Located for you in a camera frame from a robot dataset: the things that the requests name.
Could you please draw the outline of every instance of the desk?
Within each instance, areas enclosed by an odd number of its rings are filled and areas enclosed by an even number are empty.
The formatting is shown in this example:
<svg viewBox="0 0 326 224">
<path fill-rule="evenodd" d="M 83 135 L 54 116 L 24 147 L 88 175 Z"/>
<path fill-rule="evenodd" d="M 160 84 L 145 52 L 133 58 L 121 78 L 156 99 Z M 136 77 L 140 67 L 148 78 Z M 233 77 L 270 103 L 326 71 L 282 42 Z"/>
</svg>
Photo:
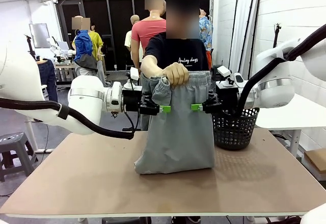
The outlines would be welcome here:
<svg viewBox="0 0 326 224">
<path fill-rule="evenodd" d="M 77 218 L 174 215 L 303 215 L 325 203 L 326 191 L 265 129 L 250 145 L 216 148 L 216 167 L 138 175 L 133 163 L 146 143 L 99 134 L 70 134 L 18 187 L 0 213 Z"/>
<path fill-rule="evenodd" d="M 290 152 L 296 157 L 301 129 L 326 127 L 326 108 L 295 94 L 286 106 L 261 108 L 256 125 L 268 130 L 292 130 Z"/>
<path fill-rule="evenodd" d="M 55 64 L 55 70 L 57 74 L 57 87 L 69 88 L 72 80 L 77 77 L 74 64 L 58 65 Z"/>
</svg>

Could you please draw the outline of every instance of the mannequin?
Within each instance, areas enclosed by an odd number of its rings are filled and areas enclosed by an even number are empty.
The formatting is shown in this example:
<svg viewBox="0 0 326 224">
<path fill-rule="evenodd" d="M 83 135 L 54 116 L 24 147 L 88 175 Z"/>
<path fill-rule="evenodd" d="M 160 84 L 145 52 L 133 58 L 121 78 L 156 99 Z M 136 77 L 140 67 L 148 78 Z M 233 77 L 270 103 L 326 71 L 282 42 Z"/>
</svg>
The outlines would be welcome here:
<svg viewBox="0 0 326 224">
<path fill-rule="evenodd" d="M 155 3 L 149 6 L 149 16 L 132 27 L 131 31 L 131 56 L 134 66 L 140 72 L 139 46 L 143 47 L 143 53 L 149 42 L 149 39 L 161 32 L 165 32 L 167 22 L 161 18 L 166 12 L 166 2 L 164 0 L 154 0 Z"/>
</svg>

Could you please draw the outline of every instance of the plastic laundry basket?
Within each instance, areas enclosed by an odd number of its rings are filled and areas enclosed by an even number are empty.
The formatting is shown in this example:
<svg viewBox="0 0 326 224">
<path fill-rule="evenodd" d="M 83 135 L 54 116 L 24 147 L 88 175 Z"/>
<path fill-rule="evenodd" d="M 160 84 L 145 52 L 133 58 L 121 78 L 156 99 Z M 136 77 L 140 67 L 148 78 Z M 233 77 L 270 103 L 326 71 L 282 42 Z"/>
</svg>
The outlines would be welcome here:
<svg viewBox="0 0 326 224">
<path fill-rule="evenodd" d="M 259 108 L 244 109 L 241 117 L 228 114 L 227 110 L 212 114 L 214 143 L 226 150 L 246 148 L 254 131 Z"/>
</svg>

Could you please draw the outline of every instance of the pink shirt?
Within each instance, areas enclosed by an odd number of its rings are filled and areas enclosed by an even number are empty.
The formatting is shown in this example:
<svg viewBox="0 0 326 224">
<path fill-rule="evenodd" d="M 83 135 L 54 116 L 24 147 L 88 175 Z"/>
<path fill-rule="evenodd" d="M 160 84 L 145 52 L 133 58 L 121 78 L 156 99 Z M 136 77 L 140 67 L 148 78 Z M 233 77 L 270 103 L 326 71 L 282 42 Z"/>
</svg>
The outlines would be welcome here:
<svg viewBox="0 0 326 224">
<path fill-rule="evenodd" d="M 149 39 L 166 30 L 167 21 L 165 19 L 139 21 L 132 27 L 131 38 L 140 41 L 145 50 Z"/>
</svg>

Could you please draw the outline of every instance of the gray floor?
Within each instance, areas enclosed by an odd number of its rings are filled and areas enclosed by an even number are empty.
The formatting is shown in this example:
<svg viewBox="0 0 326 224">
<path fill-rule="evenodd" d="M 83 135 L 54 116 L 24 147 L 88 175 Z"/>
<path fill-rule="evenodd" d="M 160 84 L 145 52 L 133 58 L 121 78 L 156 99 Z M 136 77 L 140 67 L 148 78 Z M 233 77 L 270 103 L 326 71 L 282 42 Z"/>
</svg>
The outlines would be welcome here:
<svg viewBox="0 0 326 224">
<path fill-rule="evenodd" d="M 109 79 L 122 80 L 123 77 L 117 75 L 110 75 Z M 67 104 L 68 90 L 58 91 L 59 102 Z M 134 123 L 137 120 L 136 113 L 129 113 Z M 25 128 L 25 116 L 4 108 L 0 108 L 0 135 L 26 132 Z M 121 130 L 124 127 L 129 128 L 131 125 L 124 114 L 119 114 L 117 118 L 113 118 L 111 114 L 106 113 L 102 115 L 100 126 L 109 128 L 111 130 Z M 33 123 L 33 130 L 36 137 L 39 148 L 44 148 L 47 139 L 47 126 L 43 123 Z M 69 134 L 69 131 L 58 127 L 48 126 L 48 143 L 47 148 L 56 148 L 57 145 Z M 19 164 L 19 160 L 14 162 L 15 165 Z M 26 179 L 24 173 L 16 173 L 7 175 L 4 183 L 0 182 L 0 195 L 6 195 L 12 193 L 17 187 Z M 0 197 L 0 206 L 8 197 Z M 12 218 L 5 215 L 0 215 L 0 219 L 8 222 L 9 224 L 75 224 L 78 223 L 76 219 L 29 219 L 29 218 Z M 153 217 L 153 223 L 168 224 L 171 223 L 171 219 L 168 217 Z M 231 224 L 242 224 L 242 217 L 230 217 Z M 89 219 L 89 224 L 101 223 L 100 218 Z M 202 223 L 204 224 L 230 224 L 225 217 L 203 217 Z"/>
</svg>

